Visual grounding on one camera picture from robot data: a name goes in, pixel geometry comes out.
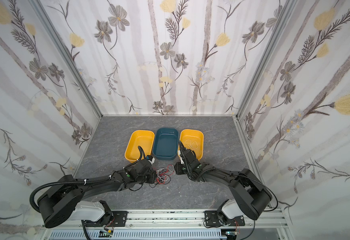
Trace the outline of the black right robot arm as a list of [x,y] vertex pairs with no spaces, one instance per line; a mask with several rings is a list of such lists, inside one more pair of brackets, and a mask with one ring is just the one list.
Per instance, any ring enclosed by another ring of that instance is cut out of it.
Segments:
[[226,171],[200,162],[194,151],[185,147],[178,150],[180,162],[175,164],[178,175],[187,175],[193,182],[215,183],[229,188],[238,208],[252,220],[259,219],[273,199],[272,191],[249,169]]

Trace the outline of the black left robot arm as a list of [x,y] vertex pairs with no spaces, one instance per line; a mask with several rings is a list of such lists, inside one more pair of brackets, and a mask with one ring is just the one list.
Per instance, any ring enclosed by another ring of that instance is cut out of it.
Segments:
[[138,147],[138,160],[108,176],[75,179],[65,175],[56,182],[37,187],[29,197],[31,207],[41,214],[47,229],[66,221],[81,220],[84,227],[103,227],[115,220],[105,201],[86,202],[87,198],[109,192],[132,190],[135,185],[154,184],[157,173],[155,158]]

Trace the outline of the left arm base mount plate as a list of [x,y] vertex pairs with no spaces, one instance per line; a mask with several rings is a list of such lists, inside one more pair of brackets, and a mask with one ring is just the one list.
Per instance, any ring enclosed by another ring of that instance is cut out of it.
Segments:
[[128,211],[106,211],[96,222],[85,220],[86,227],[124,227]]

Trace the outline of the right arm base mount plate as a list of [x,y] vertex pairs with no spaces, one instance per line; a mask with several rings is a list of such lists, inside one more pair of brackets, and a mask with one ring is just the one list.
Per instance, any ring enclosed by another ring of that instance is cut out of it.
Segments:
[[223,212],[209,210],[204,211],[203,225],[206,228],[243,227],[245,226],[245,221],[243,216],[229,219]]

